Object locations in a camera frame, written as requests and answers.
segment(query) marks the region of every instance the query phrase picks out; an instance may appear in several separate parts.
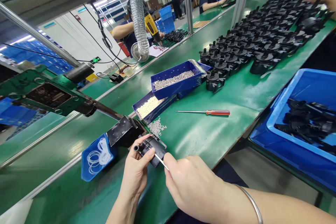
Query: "flexible duct hose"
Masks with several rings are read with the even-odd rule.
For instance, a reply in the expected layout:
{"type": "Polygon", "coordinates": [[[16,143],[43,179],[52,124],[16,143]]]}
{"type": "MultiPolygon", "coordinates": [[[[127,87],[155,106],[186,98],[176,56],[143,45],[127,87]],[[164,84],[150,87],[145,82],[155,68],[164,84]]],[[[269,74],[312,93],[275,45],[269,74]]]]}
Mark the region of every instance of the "flexible duct hose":
{"type": "Polygon", "coordinates": [[[148,58],[149,42],[146,34],[146,25],[143,9],[144,9],[143,0],[131,0],[134,33],[136,40],[138,41],[139,53],[141,57],[148,58]]]}

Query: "screwdriver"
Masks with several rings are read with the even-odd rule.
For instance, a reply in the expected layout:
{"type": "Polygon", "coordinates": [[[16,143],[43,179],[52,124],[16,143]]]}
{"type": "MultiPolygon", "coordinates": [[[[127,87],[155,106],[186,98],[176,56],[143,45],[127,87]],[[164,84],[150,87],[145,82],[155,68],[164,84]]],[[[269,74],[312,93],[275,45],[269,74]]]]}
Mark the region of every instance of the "screwdriver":
{"type": "Polygon", "coordinates": [[[181,113],[202,113],[207,115],[213,115],[213,116],[229,116],[230,111],[229,110],[207,110],[207,111],[176,111],[181,113]]]}

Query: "silver screws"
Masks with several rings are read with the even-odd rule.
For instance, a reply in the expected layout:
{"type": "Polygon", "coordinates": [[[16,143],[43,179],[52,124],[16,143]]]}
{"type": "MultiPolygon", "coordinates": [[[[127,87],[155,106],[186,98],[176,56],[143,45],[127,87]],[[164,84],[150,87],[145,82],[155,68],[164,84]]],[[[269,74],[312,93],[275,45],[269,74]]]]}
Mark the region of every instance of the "silver screws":
{"type": "Polygon", "coordinates": [[[148,125],[148,128],[150,129],[150,131],[156,135],[157,137],[161,136],[161,131],[166,129],[167,126],[163,126],[161,125],[161,118],[159,118],[157,121],[151,122],[148,125]]]}
{"type": "Polygon", "coordinates": [[[166,88],[170,85],[173,85],[177,82],[180,82],[180,81],[183,81],[185,79],[188,79],[192,76],[194,76],[195,74],[192,72],[192,71],[187,71],[187,72],[184,72],[184,73],[181,73],[180,75],[177,75],[173,78],[169,78],[167,80],[157,80],[153,83],[154,85],[154,88],[155,90],[160,90],[160,89],[163,89],[163,88],[166,88]]]}

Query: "blue tray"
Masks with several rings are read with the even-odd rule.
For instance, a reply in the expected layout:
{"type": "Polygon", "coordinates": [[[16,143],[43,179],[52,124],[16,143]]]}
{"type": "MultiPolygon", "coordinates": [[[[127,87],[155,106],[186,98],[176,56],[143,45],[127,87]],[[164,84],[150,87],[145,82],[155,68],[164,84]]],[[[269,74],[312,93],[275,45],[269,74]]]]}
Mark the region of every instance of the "blue tray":
{"type": "MultiPolygon", "coordinates": [[[[336,110],[336,73],[299,70],[275,101],[273,112],[251,135],[253,142],[336,191],[336,156],[274,127],[275,124],[284,124],[289,98],[321,103],[336,110]]],[[[324,141],[336,145],[336,134],[330,134],[324,141]]]]}
{"type": "Polygon", "coordinates": [[[109,139],[107,137],[107,134],[104,133],[103,135],[101,135],[96,141],[94,141],[88,148],[86,148],[83,152],[82,152],[82,171],[81,171],[81,179],[86,181],[86,182],[90,182],[91,180],[94,179],[94,177],[96,177],[99,172],[101,172],[113,159],[115,159],[118,155],[117,149],[114,147],[110,146],[109,143],[109,139]],[[89,163],[87,161],[87,156],[92,152],[92,151],[99,151],[98,149],[98,143],[100,141],[101,138],[105,138],[106,139],[106,143],[108,146],[108,151],[111,154],[111,160],[106,164],[106,165],[100,165],[98,163],[98,166],[96,167],[92,167],[93,172],[97,172],[96,174],[91,174],[89,173],[89,163]]]}
{"type": "Polygon", "coordinates": [[[184,62],[180,65],[174,66],[173,68],[170,68],[166,71],[155,74],[155,75],[150,77],[151,83],[152,83],[152,92],[158,100],[161,100],[163,98],[170,97],[170,96],[173,96],[177,93],[180,93],[180,92],[192,89],[196,86],[199,86],[202,83],[202,75],[204,75],[204,73],[201,70],[198,69],[190,61],[186,61],[186,62],[184,62]],[[175,83],[173,85],[170,85],[168,87],[165,87],[163,89],[155,91],[154,85],[153,85],[153,83],[155,81],[166,80],[166,79],[172,78],[174,76],[178,76],[181,73],[184,73],[184,72],[187,72],[187,71],[193,71],[193,73],[195,75],[188,78],[188,79],[185,79],[185,80],[182,80],[178,83],[175,83]]]}
{"type": "Polygon", "coordinates": [[[159,104],[153,111],[151,111],[147,116],[142,118],[138,113],[137,109],[140,108],[146,101],[148,101],[151,97],[153,97],[152,91],[150,91],[147,95],[145,95],[140,101],[133,105],[133,110],[138,115],[140,120],[143,120],[146,124],[150,124],[153,122],[163,111],[165,111],[174,101],[177,100],[177,95],[173,95],[167,99],[165,99],[162,103],[159,104]]]}

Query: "green digital display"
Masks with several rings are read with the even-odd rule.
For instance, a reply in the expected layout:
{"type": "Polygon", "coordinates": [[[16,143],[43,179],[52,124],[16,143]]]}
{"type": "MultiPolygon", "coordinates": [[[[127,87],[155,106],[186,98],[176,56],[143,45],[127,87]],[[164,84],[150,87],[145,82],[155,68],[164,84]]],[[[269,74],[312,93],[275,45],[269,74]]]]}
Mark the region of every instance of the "green digital display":
{"type": "Polygon", "coordinates": [[[101,61],[101,58],[96,57],[96,58],[92,59],[90,62],[91,62],[92,64],[94,64],[94,63],[97,63],[98,61],[101,61]]]}

